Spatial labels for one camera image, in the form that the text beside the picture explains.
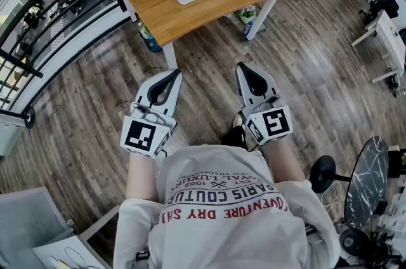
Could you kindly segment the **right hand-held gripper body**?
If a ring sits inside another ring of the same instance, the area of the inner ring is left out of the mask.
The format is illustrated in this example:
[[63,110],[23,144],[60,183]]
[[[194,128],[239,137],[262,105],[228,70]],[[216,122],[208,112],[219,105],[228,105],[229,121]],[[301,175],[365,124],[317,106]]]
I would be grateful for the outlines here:
[[246,64],[262,76],[268,85],[267,92],[263,96],[240,95],[243,102],[242,110],[239,112],[242,122],[250,130],[257,144],[263,146],[293,132],[291,113],[289,107],[282,102],[273,77],[257,66]]

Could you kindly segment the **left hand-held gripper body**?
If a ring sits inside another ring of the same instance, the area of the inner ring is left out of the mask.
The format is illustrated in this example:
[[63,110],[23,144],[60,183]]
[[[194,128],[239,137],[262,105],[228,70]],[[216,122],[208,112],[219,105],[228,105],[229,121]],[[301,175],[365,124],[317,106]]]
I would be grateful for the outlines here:
[[139,88],[130,114],[124,117],[120,146],[130,153],[156,158],[176,127],[173,114],[178,102],[182,74],[175,80],[167,102],[154,105],[147,98],[152,80],[147,79]]

